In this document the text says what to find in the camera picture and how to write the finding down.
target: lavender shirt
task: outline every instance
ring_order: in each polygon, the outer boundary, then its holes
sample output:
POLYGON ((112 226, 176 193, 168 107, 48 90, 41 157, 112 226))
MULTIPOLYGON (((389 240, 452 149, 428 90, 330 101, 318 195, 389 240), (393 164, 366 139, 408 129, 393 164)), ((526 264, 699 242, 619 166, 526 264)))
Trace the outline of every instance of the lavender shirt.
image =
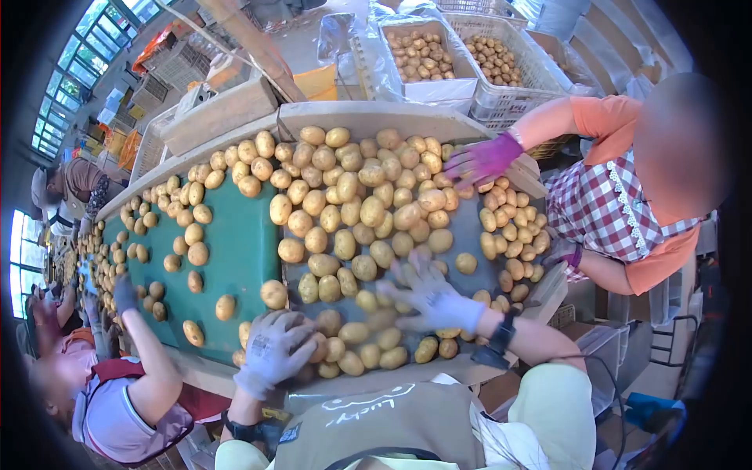
MULTIPOLYGON (((138 362, 135 357, 122 360, 138 362)), ((99 385, 94 377, 76 396, 72 430, 76 441, 121 463, 136 463, 160 453, 179 437, 192 418, 177 403, 152 428, 138 416, 128 397, 134 378, 119 378, 99 385)))

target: green conveyor belt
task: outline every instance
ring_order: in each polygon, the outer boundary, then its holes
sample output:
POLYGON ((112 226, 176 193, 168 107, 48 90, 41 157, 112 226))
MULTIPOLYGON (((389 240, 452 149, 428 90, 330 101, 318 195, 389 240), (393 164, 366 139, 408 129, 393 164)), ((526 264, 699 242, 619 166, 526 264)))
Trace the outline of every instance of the green conveyor belt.
MULTIPOLYGON (((125 251, 131 243, 143 244, 149 249, 150 261, 141 264, 138 258, 127 259, 126 265, 134 285, 148 289, 157 280, 165 286, 167 320, 157 322, 153 316, 139 308, 151 329, 163 344, 198 354, 208 359, 232 364, 232 353, 240 349, 238 326, 262 314, 266 306, 259 297, 261 284, 268 279, 279 279, 278 227, 269 219, 269 202, 277 190, 271 184, 263 184, 261 193, 249 199, 238 191, 229 173, 215 190, 206 190, 204 204, 214 215, 204 227, 204 243, 209 249, 209 260, 203 266, 193 266, 188 256, 181 256, 180 269, 165 271, 162 264, 165 256, 173 253, 173 240, 185 233, 177 222, 163 213, 156 204, 151 210, 159 216, 156 227, 147 234, 138 236, 129 232, 125 251), (196 270, 204 280, 201 293, 188 290, 188 273, 196 270), (214 314, 219 297, 230 294, 235 297, 235 314, 230 320, 221 321, 214 314), (204 332, 204 347, 194 347, 183 334, 183 321, 195 321, 204 332)), ((115 241, 117 233, 126 227, 119 217, 107 222, 104 243, 115 241)), ((112 254, 108 256, 112 263, 112 254)))

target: plaid shirt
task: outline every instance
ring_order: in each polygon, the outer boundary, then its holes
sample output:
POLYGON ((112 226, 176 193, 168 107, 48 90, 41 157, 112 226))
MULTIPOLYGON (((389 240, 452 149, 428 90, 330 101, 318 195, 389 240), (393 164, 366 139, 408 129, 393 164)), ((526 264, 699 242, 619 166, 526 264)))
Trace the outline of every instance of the plaid shirt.
MULTIPOLYGON (((650 210, 633 162, 632 150, 601 165, 577 162, 547 179, 549 225, 560 236, 625 264, 644 259, 665 240, 690 231, 700 219, 661 227, 650 210)), ((567 280, 587 279, 567 268, 567 280)))

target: brown shirt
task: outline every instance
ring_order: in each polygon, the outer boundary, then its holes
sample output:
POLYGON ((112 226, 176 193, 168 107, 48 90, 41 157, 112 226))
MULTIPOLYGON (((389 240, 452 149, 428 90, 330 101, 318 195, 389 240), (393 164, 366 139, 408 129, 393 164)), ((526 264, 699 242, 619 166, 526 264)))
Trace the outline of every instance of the brown shirt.
POLYGON ((105 173, 97 165, 83 158, 73 159, 65 167, 65 180, 73 190, 73 196, 82 202, 89 202, 91 192, 103 176, 105 173))

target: orange shirt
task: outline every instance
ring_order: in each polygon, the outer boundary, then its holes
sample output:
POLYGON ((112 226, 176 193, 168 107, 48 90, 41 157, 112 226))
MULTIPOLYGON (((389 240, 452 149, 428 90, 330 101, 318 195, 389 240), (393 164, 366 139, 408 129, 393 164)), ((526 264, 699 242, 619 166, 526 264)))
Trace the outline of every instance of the orange shirt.
MULTIPOLYGON (((627 96, 569 99, 578 133, 597 138, 585 156, 585 165, 601 165, 623 155, 632 146, 635 122, 642 103, 627 96)), ((658 224, 681 220, 648 202, 658 224)), ((625 266, 626 278, 638 296, 678 271, 695 253, 699 225, 664 241, 643 259, 625 266)))

